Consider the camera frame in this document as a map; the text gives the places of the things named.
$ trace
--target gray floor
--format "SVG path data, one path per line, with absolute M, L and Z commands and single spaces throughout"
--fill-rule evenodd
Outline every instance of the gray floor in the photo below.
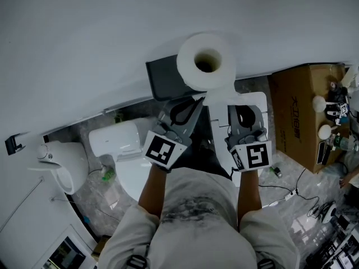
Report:
M 303 167 L 275 150 L 275 133 L 273 108 L 271 106 L 270 91 L 266 77 L 251 78 L 236 81 L 238 92 L 262 91 L 267 95 L 268 117 L 269 117 L 269 138 L 273 143 L 273 163 L 282 171 L 282 178 L 278 179 L 268 169 L 260 176 L 262 185 L 280 185 L 289 189 L 295 189 L 296 181 L 303 171 Z M 161 103 L 154 100 L 128 106 L 126 108 L 111 112 L 85 122 L 75 124 L 68 128 L 61 129 L 49 135 L 50 141 L 60 140 L 62 142 L 80 141 L 85 147 L 89 159 L 90 171 L 101 168 L 101 163 L 114 166 L 110 156 L 97 159 L 91 151 L 88 134 L 90 131 L 115 123 L 114 118 L 120 116 L 122 120 L 129 120 L 150 115 L 157 116 L 162 108 Z M 204 109 L 201 113 L 195 132 L 200 131 L 205 137 L 210 137 L 210 126 L 208 116 Z M 112 235 L 126 209 L 135 203 L 127 195 L 121 185 L 116 181 L 104 182 L 98 171 L 92 172 L 82 188 L 72 195 L 73 200 L 81 213 L 89 220 L 89 225 L 97 236 Z M 344 201 L 344 190 L 339 189 L 339 180 L 333 176 L 314 175 L 307 170 L 303 173 L 298 189 L 300 195 L 311 198 L 319 196 L 319 205 L 324 202 L 335 200 L 338 208 Z M 288 192 L 280 188 L 260 188 L 260 195 L 263 205 L 268 205 L 276 200 L 282 199 Z M 297 245 L 301 255 L 301 267 L 305 258 L 313 252 L 326 237 L 333 232 L 331 225 L 323 225 L 317 219 L 307 217 L 309 209 L 315 204 L 314 200 L 304 200 L 299 196 L 293 196 L 288 201 L 279 202 L 273 209 L 279 211 L 283 221 Z

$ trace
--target strap buckle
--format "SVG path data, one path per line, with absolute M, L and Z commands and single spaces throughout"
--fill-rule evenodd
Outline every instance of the strap buckle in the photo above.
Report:
M 135 269 L 145 269 L 147 267 L 147 260 L 141 255 L 132 255 L 126 264 Z

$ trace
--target hand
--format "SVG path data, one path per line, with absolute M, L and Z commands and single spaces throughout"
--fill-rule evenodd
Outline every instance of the hand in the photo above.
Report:
M 340 188 L 343 188 L 343 187 L 346 187 L 350 180 L 352 179 L 352 175 L 351 174 L 348 174 L 347 176 L 345 176 L 343 179 L 341 179 L 339 181 L 339 185 L 340 185 Z

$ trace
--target toilet tank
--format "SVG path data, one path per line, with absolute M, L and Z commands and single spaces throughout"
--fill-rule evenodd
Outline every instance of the toilet tank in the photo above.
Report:
M 154 118 L 139 118 L 95 129 L 89 133 L 91 149 L 95 156 L 112 155 L 114 160 L 126 156 L 140 156 Z

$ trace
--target toilet paper roll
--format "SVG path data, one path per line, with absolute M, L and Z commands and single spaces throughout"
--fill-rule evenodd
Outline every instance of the toilet paper roll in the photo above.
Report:
M 185 84 L 197 91 L 207 91 L 204 104 L 223 97 L 238 96 L 234 90 L 236 61 L 228 46 L 214 34 L 190 37 L 177 56 L 178 72 Z

